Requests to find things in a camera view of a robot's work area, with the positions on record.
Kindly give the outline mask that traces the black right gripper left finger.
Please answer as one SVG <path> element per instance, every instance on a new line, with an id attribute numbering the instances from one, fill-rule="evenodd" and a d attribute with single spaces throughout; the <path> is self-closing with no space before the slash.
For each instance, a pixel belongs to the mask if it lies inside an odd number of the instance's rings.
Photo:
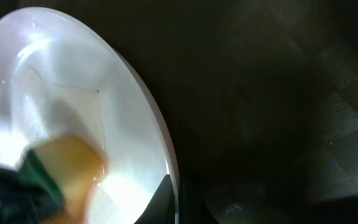
<path id="1" fill-rule="evenodd" d="M 175 199 L 169 174 L 164 176 L 135 224 L 175 224 Z"/>

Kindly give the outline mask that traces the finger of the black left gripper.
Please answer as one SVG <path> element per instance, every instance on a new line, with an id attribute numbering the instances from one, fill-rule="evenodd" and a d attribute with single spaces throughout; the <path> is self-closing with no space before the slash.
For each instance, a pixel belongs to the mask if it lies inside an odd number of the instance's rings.
<path id="1" fill-rule="evenodd" d="M 38 160 L 0 167 L 0 223 L 40 223 L 63 208 L 63 194 Z"/>

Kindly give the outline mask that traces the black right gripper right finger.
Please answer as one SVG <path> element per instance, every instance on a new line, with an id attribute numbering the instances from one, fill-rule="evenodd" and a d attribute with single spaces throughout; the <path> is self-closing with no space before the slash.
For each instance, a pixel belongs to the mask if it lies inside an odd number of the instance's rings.
<path id="1" fill-rule="evenodd" d="M 191 179 L 182 179 L 179 189 L 180 224 L 218 224 Z"/>

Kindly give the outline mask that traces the yellow green sponge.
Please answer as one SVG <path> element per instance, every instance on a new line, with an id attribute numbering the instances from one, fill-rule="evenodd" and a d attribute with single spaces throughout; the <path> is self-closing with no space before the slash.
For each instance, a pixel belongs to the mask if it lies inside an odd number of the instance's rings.
<path id="1" fill-rule="evenodd" d="M 57 211 L 41 223 L 84 223 L 91 194 L 104 177 L 106 160 L 76 135 L 65 135 L 29 148 L 18 174 L 26 185 L 40 187 Z"/>

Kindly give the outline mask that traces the pink plate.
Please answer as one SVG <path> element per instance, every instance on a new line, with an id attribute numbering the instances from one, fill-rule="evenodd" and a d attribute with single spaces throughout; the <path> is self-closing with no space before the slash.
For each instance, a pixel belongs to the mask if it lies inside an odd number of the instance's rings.
<path id="1" fill-rule="evenodd" d="M 138 73 L 68 14 L 13 11 L 0 19 L 0 167 L 16 170 L 28 147 L 68 133 L 106 160 L 86 223 L 135 223 L 167 174 L 180 221 L 175 150 Z"/>

